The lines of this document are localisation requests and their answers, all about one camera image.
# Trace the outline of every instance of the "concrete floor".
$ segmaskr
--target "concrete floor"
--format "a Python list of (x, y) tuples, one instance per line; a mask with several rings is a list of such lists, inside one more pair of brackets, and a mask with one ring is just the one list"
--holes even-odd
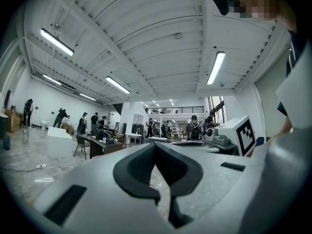
[[(31, 128), (24, 132), (23, 129), (20, 129), (13, 134), (8, 133), (8, 135), (11, 138), (11, 150), (4, 150), (2, 143), (0, 144), (0, 167), (17, 171), (30, 171), (35, 169), (37, 165), (46, 165), (46, 167), (32, 172), (1, 169), (8, 189), (29, 204), (36, 200), (36, 197), (55, 180), (62, 178), (76, 166), (89, 161), (89, 147), (86, 147), (87, 159), (80, 149), (77, 150), (74, 157), (77, 147), (76, 138), (73, 139), (72, 157), (51, 158), (46, 154), (47, 131)], [(158, 204), (160, 214), (164, 218), (168, 218), (170, 188), (156, 167), (153, 169), (150, 184), (161, 194), (161, 201)]]

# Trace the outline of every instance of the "person's neck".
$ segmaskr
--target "person's neck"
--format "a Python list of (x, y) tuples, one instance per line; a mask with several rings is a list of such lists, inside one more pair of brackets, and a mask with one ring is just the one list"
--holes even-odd
[(293, 9), (285, 0), (277, 0), (279, 13), (277, 19), (291, 32), (297, 33), (297, 18)]

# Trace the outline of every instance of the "white cube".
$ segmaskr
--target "white cube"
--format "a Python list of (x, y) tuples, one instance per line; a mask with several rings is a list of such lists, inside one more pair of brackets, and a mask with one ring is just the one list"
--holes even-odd
[(65, 129), (49, 127), (47, 139), (47, 154), (49, 157), (73, 156), (73, 138)]
[(216, 128), (218, 135), (225, 135), (232, 144), (238, 146), (240, 156), (247, 156), (255, 147), (254, 130), (249, 116), (231, 119)]

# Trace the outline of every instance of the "chair leg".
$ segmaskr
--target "chair leg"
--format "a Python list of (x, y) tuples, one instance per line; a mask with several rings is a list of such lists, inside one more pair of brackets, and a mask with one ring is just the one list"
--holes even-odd
[(74, 157), (75, 157), (75, 155), (76, 155), (77, 149), (78, 149), (78, 145), (77, 145), (77, 148), (76, 148), (76, 151), (75, 151)]

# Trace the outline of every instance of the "balcony railing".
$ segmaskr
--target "balcony railing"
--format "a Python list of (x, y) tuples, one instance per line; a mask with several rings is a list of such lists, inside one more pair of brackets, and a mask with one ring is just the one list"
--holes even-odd
[(155, 107), (145, 108), (148, 114), (202, 114), (204, 106), (198, 107)]

